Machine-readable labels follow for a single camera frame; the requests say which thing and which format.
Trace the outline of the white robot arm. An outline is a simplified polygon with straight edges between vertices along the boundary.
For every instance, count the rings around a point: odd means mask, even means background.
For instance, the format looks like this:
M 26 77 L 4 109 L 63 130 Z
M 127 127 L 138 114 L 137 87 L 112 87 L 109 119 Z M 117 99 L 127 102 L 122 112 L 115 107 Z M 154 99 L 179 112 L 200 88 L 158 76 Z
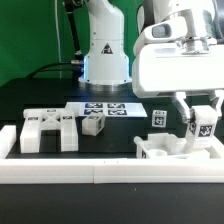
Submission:
M 124 15 L 109 0 L 64 0 L 79 85 L 127 84 L 140 98 L 171 97 L 183 119 L 185 97 L 208 95 L 202 109 L 219 118 L 224 102 L 224 0 L 142 0 L 134 13 L 132 56 L 124 52 Z

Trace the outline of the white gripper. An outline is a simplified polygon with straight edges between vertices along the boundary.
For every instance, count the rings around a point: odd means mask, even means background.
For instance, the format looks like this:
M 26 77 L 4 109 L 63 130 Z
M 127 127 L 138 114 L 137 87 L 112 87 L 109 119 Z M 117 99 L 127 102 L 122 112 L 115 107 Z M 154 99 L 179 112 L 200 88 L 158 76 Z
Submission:
M 209 93 L 212 108 L 222 117 L 224 102 L 224 45 L 207 35 L 204 26 L 195 32 L 193 17 L 174 15 L 146 27 L 133 51 L 132 89 L 140 98 L 172 96 L 182 122 L 191 119 L 186 93 Z

